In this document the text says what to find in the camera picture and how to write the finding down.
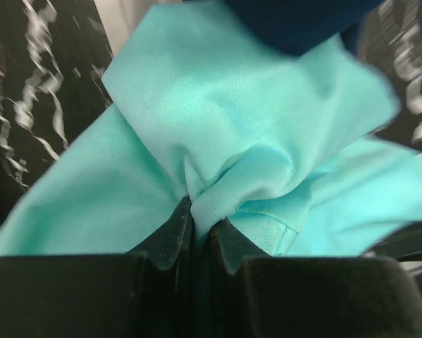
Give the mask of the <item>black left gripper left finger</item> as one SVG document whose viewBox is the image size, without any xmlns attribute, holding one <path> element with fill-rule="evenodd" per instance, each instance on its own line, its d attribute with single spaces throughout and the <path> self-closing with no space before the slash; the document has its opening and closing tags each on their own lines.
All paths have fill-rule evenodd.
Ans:
<svg viewBox="0 0 422 338">
<path fill-rule="evenodd" d="M 191 202 L 126 253 L 0 258 L 0 337 L 186 337 Z"/>
</svg>

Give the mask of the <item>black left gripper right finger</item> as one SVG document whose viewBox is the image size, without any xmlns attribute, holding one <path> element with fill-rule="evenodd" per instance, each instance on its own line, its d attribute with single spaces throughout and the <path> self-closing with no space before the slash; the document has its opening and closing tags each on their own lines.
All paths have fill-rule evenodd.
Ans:
<svg viewBox="0 0 422 338">
<path fill-rule="evenodd" d="M 228 220 L 209 244 L 217 337 L 422 337 L 422 297 L 394 260 L 272 257 Z"/>
</svg>

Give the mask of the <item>teal t shirt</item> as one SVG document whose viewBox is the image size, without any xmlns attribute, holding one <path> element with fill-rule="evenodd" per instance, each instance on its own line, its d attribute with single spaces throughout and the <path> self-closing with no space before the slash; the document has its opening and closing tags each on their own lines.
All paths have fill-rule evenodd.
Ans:
<svg viewBox="0 0 422 338">
<path fill-rule="evenodd" d="M 112 104 L 0 227 L 0 257 L 123 253 L 191 199 L 274 256 L 358 256 L 422 221 L 422 158 L 373 131 L 390 83 L 332 36 L 303 56 L 216 1 L 155 5 L 103 76 Z"/>
</svg>

